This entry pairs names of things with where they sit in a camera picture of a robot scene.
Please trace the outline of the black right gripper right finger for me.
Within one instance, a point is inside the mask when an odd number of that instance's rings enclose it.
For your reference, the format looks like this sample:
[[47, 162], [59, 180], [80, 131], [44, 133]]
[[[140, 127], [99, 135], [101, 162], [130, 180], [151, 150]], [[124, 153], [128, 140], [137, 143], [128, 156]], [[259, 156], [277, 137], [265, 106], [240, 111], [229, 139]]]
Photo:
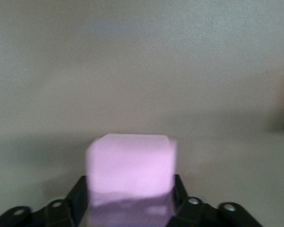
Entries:
[[241, 205], [223, 202], [212, 207], [198, 197], [189, 196], [180, 175], [174, 176], [173, 227], [262, 227]]

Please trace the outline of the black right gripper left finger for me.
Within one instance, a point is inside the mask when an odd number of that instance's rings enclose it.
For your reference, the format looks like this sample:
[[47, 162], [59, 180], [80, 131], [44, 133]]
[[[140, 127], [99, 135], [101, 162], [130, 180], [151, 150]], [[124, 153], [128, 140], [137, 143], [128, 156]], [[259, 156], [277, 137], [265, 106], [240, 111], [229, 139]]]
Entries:
[[78, 227], [88, 208], [86, 176], [81, 176], [64, 199], [57, 199], [38, 211], [16, 206], [0, 215], [0, 227]]

